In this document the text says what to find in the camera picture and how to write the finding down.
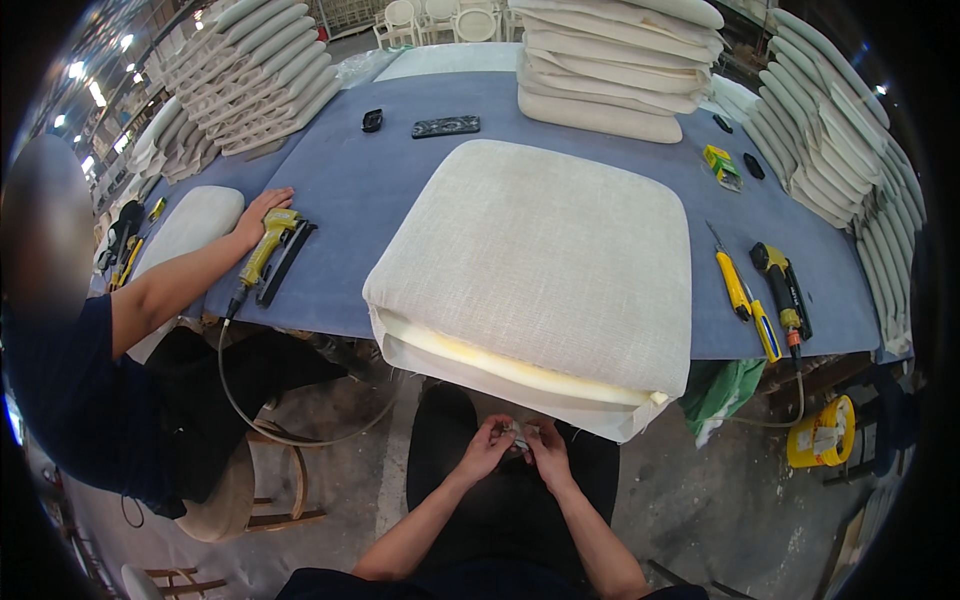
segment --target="person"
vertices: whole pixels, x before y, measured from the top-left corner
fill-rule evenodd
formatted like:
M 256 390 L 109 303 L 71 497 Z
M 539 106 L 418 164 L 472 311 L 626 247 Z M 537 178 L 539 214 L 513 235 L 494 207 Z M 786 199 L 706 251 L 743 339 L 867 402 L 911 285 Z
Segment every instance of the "person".
M 478 428 L 462 389 L 428 387 L 410 437 L 410 513 L 352 573 L 298 569 L 277 600 L 707 598 L 699 586 L 652 592 L 611 530 L 617 444 L 537 419 L 517 452 L 512 425 L 491 415 Z
M 63 472 L 177 518 L 203 503 L 243 441 L 216 350 L 175 327 L 145 365 L 127 350 L 176 317 L 253 249 L 291 188 L 260 194 L 233 231 L 84 300 L 92 212 L 80 163 L 63 140 L 31 141 L 4 191 L 3 363 L 31 436 Z M 267 330 L 224 351 L 230 390 L 254 418 L 283 391 L 346 374 L 291 336 Z

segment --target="blue work table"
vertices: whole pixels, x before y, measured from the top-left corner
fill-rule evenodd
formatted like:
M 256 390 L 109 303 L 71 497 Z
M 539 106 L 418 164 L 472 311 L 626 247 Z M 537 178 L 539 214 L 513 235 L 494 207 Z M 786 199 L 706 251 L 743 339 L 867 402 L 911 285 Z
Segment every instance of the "blue work table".
M 374 108 L 383 109 L 383 127 L 376 133 L 362 133 L 363 115 Z M 480 116 L 480 133 L 410 137 L 416 121 L 463 114 Z M 198 176 L 172 188 L 161 183 L 146 206 L 166 195 L 171 205 L 165 215 L 170 214 L 186 191 L 197 185 L 237 188 L 247 202 L 263 189 L 293 186 L 293 208 L 317 224 L 318 230 L 300 251 L 270 308 L 255 305 L 251 298 L 237 319 L 369 338 L 370 318 L 361 297 L 364 280 L 441 161 L 456 146 L 475 138 L 527 144 L 632 171 L 677 193 L 690 232 L 692 359 L 763 355 L 754 326 L 733 314 L 707 219 L 774 318 L 769 287 L 753 268 L 748 251 L 756 241 L 764 241 L 791 259 L 814 330 L 803 346 L 804 355 L 878 348 L 874 303 L 850 236 L 789 198 L 736 123 L 731 123 L 733 134 L 727 134 L 711 117 L 705 110 L 678 115 L 683 141 L 655 144 L 528 119 L 516 105 L 513 73 L 394 79 L 340 92 L 277 153 L 251 162 L 242 162 L 240 156 L 219 157 Z M 717 183 L 702 156 L 707 144 L 731 154 L 744 177 L 742 193 Z M 746 172 L 744 152 L 756 156 L 766 179 L 756 180 Z M 205 310 L 226 313 L 240 267 L 207 292 Z M 786 348 L 779 328 L 778 333 Z

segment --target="hand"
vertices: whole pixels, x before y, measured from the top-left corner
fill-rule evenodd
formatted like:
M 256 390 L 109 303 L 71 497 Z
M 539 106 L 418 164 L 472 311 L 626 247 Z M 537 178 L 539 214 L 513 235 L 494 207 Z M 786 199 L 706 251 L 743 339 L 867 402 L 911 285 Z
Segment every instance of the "hand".
M 263 218 L 267 216 L 267 212 L 271 208 L 286 208 L 293 202 L 290 200 L 293 195 L 292 187 L 268 189 L 263 192 L 240 215 L 237 226 L 233 228 L 233 234 L 248 246 L 248 250 L 253 248 L 263 237 Z
M 489 475 L 496 468 L 507 448 L 514 444 L 516 438 L 516 433 L 513 431 L 501 435 L 501 428 L 497 425 L 502 423 L 509 426 L 513 422 L 514 420 L 507 415 L 487 417 L 480 425 L 480 430 L 470 440 L 464 458 L 451 474 L 462 477 L 469 485 Z
M 573 475 L 570 474 L 570 463 L 566 458 L 564 438 L 560 437 L 553 421 L 531 419 L 530 424 L 538 426 L 540 432 L 537 433 L 533 427 L 526 427 L 523 436 L 534 453 L 537 471 L 540 472 L 540 479 L 546 484 L 546 488 L 553 495 L 557 495 L 570 486 L 576 487 Z

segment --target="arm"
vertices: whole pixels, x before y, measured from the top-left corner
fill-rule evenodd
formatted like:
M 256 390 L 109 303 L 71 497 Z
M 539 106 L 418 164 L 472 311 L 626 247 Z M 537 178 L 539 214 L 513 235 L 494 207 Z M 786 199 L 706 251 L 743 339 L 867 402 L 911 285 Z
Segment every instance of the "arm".
M 247 207 L 231 233 L 199 250 L 171 258 L 110 294 L 113 359 L 176 317 L 263 237 L 263 217 L 290 205 L 292 188 L 267 190 Z
M 613 534 L 570 474 L 566 445 L 553 421 L 532 420 L 540 426 L 524 431 L 540 477 L 557 498 L 590 582 L 604 600 L 636 600 L 650 593 L 634 555 Z
M 495 426 L 510 424 L 506 415 L 491 415 L 473 436 L 460 464 L 412 513 L 405 516 L 360 558 L 353 574 L 370 581 L 396 581 L 409 576 L 450 519 L 467 490 L 496 468 L 516 435 L 504 436 Z

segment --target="green cloth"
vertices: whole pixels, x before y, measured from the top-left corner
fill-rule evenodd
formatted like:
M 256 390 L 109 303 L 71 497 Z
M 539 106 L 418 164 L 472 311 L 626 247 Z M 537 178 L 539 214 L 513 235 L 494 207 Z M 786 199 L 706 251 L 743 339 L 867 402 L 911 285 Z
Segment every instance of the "green cloth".
M 706 419 L 736 412 L 754 394 L 766 364 L 763 358 L 690 361 L 686 391 L 677 400 L 684 409 L 686 428 L 698 436 Z

